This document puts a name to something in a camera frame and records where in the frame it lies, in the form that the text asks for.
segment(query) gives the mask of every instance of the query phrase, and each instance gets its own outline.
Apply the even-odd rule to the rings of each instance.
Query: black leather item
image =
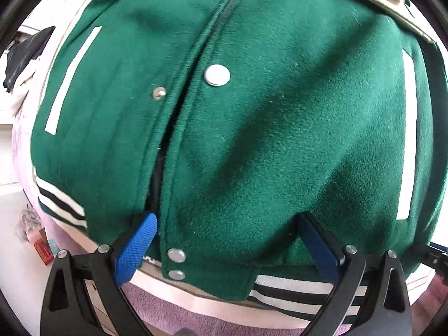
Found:
[[[11,92],[17,78],[30,60],[36,59],[42,54],[54,29],[54,26],[45,28],[11,48],[7,56],[6,78],[3,81],[6,92]]]

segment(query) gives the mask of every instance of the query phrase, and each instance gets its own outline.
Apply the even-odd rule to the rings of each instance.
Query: green varsity jacket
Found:
[[[447,98],[437,45],[374,0],[92,0],[35,121],[40,205],[109,244],[154,211],[163,275],[229,301],[259,275],[319,281],[304,211],[408,275]]]

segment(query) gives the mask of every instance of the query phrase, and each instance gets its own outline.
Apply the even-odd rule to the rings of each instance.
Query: blue gripper pad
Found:
[[[114,280],[119,287],[131,280],[156,233],[157,218],[149,213],[116,259]]]

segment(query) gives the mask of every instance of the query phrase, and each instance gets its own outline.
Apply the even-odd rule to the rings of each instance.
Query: red box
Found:
[[[50,245],[46,240],[40,238],[34,243],[34,247],[45,265],[48,265],[53,261],[54,256],[50,249]]]

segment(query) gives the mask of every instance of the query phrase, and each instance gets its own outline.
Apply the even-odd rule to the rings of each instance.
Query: bolt head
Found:
[[[389,250],[388,251],[388,256],[390,258],[392,258],[392,259],[396,259],[398,257],[398,254],[395,251],[393,251],[393,250]]]
[[[67,256],[68,252],[67,250],[61,250],[59,253],[57,253],[57,257],[59,259],[65,258]]]
[[[102,244],[100,246],[98,246],[98,252],[101,254],[105,254],[110,250],[110,246],[107,244]]]
[[[346,246],[346,253],[354,255],[357,252],[358,252],[358,249],[356,249],[355,245],[347,245]]]

